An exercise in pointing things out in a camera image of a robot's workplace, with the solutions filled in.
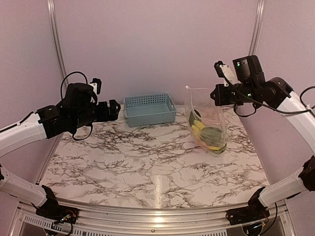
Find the yellow fake banana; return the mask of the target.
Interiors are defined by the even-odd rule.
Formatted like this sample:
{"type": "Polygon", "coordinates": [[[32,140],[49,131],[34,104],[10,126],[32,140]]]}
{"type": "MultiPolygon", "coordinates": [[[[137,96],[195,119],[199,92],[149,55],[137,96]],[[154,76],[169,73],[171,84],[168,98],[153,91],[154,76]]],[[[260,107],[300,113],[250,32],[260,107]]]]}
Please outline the yellow fake banana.
{"type": "Polygon", "coordinates": [[[202,129],[204,129],[206,126],[203,122],[194,120],[193,125],[191,126],[191,131],[194,137],[199,138],[201,135],[202,129]]]}

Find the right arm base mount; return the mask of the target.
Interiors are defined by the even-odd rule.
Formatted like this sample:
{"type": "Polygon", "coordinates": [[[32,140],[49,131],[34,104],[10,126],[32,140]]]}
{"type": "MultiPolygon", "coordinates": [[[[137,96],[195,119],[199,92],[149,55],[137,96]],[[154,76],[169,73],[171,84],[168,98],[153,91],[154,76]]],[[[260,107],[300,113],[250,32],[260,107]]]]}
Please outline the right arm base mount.
{"type": "Polygon", "coordinates": [[[226,212],[225,217],[229,221],[230,225],[249,223],[251,221],[268,218],[270,216],[268,207],[263,206],[258,199],[264,188],[265,187],[261,187],[254,192],[249,199],[247,206],[229,209],[226,212]]]}

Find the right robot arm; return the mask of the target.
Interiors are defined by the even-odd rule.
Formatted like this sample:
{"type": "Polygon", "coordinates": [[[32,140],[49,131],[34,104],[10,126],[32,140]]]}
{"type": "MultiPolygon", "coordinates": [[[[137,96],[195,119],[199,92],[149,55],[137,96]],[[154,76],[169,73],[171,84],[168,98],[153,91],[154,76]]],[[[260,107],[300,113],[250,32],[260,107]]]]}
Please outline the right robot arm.
{"type": "MultiPolygon", "coordinates": [[[[224,83],[217,84],[210,97],[216,106],[232,105],[236,110],[251,103],[257,110],[268,108],[281,114],[300,134],[311,150],[315,148],[315,114],[302,102],[294,89],[282,78],[265,80],[256,55],[233,60],[234,71],[222,61],[214,68],[224,83]]],[[[257,190],[244,209],[248,220],[255,220],[268,206],[289,199],[304,191],[315,189],[315,158],[312,156],[296,172],[275,184],[257,190]]]]}

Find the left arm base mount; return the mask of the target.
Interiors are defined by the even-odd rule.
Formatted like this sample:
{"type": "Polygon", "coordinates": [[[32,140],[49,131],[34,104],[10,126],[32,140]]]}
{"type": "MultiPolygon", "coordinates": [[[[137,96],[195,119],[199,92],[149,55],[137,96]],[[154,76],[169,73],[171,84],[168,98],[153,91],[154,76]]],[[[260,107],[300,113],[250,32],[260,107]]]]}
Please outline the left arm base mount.
{"type": "Polygon", "coordinates": [[[55,220],[54,224],[64,222],[75,224],[79,210],[75,207],[60,205],[51,188],[45,185],[42,185],[41,187],[45,191],[46,199],[41,206],[33,205],[36,209],[36,214],[45,218],[55,220]]]}

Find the green fake cabbage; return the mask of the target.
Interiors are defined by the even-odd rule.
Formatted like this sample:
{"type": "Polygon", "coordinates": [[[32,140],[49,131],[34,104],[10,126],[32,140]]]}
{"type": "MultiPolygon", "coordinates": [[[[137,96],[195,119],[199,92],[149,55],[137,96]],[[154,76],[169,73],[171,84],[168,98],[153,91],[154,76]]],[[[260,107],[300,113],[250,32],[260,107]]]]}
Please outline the green fake cabbage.
{"type": "Polygon", "coordinates": [[[200,139],[209,146],[220,144],[223,141],[223,131],[217,127],[205,127],[200,132],[200,139]]]}

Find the clear zip top bag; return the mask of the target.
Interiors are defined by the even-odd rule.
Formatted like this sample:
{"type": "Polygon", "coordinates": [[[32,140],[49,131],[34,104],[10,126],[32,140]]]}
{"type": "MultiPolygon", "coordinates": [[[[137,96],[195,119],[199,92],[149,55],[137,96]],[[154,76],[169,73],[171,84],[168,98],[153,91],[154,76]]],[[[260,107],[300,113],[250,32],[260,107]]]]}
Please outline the clear zip top bag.
{"type": "MultiPolygon", "coordinates": [[[[206,127],[217,127],[221,129],[223,131],[223,141],[226,141],[227,123],[223,117],[221,107],[215,106],[214,100],[210,98],[211,90],[208,88],[191,88],[186,86],[186,91],[185,115],[191,134],[192,131],[191,126],[189,125],[189,114],[191,111],[196,109],[201,115],[201,122],[203,122],[206,127]]],[[[194,139],[197,144],[202,147],[202,140],[200,137],[194,137],[194,139]]]]}

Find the green orange fake mango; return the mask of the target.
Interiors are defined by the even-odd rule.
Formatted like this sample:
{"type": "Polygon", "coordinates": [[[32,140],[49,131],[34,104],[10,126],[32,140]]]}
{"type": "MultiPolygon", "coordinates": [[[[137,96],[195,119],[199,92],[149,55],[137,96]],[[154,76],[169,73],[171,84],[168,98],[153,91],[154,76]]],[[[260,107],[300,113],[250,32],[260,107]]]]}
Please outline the green orange fake mango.
{"type": "Polygon", "coordinates": [[[214,154],[221,154],[225,152],[227,147],[226,141],[223,142],[202,141],[201,144],[205,150],[212,152],[214,154]]]}

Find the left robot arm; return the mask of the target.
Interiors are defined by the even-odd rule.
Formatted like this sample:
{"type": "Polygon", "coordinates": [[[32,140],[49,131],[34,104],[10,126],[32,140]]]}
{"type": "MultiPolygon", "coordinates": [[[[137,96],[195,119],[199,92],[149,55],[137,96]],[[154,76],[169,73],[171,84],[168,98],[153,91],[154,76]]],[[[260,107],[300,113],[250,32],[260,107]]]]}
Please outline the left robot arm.
{"type": "MultiPolygon", "coordinates": [[[[0,131],[0,155],[5,156],[28,144],[51,139],[64,132],[75,135],[77,129],[92,127],[95,122],[118,119],[121,109],[116,100],[99,102],[98,83],[69,84],[64,98],[57,105],[49,105],[30,112],[24,119],[0,131]]],[[[62,215],[50,188],[33,184],[11,173],[4,166],[0,168],[0,190],[13,197],[32,203],[52,219],[62,215]]]]}

